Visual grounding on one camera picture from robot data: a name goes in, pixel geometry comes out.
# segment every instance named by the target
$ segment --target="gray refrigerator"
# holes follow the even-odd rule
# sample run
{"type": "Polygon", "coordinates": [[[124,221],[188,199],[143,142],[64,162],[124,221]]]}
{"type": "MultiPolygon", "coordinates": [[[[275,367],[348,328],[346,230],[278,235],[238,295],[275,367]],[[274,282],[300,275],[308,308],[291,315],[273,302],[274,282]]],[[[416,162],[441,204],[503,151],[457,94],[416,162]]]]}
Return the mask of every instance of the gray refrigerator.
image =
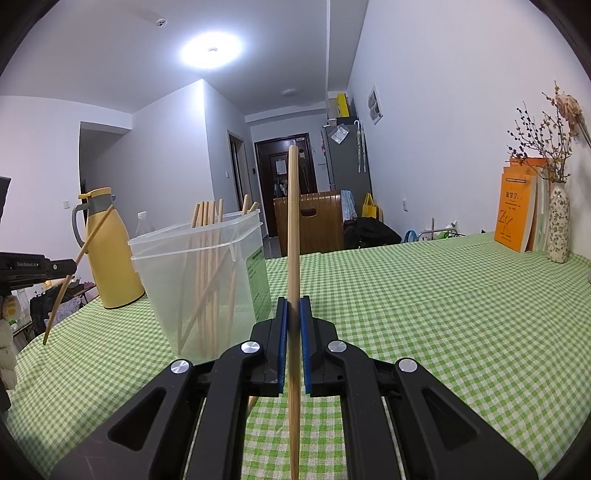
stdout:
{"type": "Polygon", "coordinates": [[[355,120],[357,120],[355,117],[339,118],[339,125],[336,127],[322,127],[322,140],[330,189],[332,191],[350,190],[355,201],[355,211],[358,216],[361,216],[365,195],[372,193],[372,190],[367,156],[365,161],[363,156],[359,161],[355,120]],[[346,127],[349,133],[341,143],[338,143],[332,135],[341,125],[346,127]]]}

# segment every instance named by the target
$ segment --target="thermos handle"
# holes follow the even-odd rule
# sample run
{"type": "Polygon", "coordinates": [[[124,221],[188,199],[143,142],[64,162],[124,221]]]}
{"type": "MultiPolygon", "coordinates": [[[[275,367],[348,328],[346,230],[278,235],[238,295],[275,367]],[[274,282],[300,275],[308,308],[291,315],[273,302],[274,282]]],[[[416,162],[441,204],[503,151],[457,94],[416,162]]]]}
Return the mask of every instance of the thermos handle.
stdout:
{"type": "Polygon", "coordinates": [[[76,241],[81,247],[84,245],[84,242],[82,241],[82,238],[80,237],[80,232],[78,231],[78,224],[76,223],[76,214],[81,210],[88,210],[88,207],[88,203],[81,203],[79,205],[76,205],[74,210],[72,210],[72,228],[74,229],[74,236],[76,237],[76,241]]]}

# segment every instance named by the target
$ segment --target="doorway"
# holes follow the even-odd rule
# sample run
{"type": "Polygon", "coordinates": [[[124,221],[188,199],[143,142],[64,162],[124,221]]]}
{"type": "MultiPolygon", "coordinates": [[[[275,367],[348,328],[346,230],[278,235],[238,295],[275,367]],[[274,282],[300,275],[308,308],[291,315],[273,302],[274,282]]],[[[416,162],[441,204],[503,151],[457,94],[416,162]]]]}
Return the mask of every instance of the doorway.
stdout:
{"type": "Polygon", "coordinates": [[[273,200],[287,196],[288,153],[292,145],[298,147],[300,194],[318,192],[310,136],[307,133],[256,142],[256,161],[269,237],[277,236],[273,200]]]}
{"type": "Polygon", "coordinates": [[[232,175],[236,192],[236,204],[238,210],[242,210],[244,196],[248,194],[252,198],[251,179],[248,174],[248,163],[244,140],[228,132],[230,143],[230,159],[232,160],[232,175]]]}

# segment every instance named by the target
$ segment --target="plastic container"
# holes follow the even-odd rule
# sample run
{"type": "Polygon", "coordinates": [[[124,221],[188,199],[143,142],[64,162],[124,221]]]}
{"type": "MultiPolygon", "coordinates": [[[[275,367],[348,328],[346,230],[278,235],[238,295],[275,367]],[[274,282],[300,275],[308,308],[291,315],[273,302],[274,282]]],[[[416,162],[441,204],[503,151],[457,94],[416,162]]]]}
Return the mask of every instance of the plastic container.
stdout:
{"type": "Polygon", "coordinates": [[[258,210],[236,212],[222,223],[174,225],[129,241],[134,268],[179,358],[216,359],[269,318],[261,225],[258,210]]]}

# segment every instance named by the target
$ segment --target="green checkered tablecloth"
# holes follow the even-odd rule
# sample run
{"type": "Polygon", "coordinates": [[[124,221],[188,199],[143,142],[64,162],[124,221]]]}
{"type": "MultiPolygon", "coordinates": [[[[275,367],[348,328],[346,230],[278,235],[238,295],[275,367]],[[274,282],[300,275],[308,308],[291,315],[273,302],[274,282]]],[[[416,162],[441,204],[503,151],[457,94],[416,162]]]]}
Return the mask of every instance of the green checkered tablecloth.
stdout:
{"type": "MultiPolygon", "coordinates": [[[[267,262],[273,297],[285,259],[267,262]]],[[[517,254],[490,235],[306,255],[302,295],[315,316],[369,356],[412,356],[535,465],[561,458],[591,411],[588,260],[517,254]]],[[[174,356],[143,299],[99,300],[58,325],[48,346],[18,357],[7,425],[45,475],[174,356]]],[[[301,478],[340,479],[345,450],[336,398],[302,402],[301,478]]],[[[259,399],[248,420],[243,478],[289,477],[287,401],[259,399]]]]}

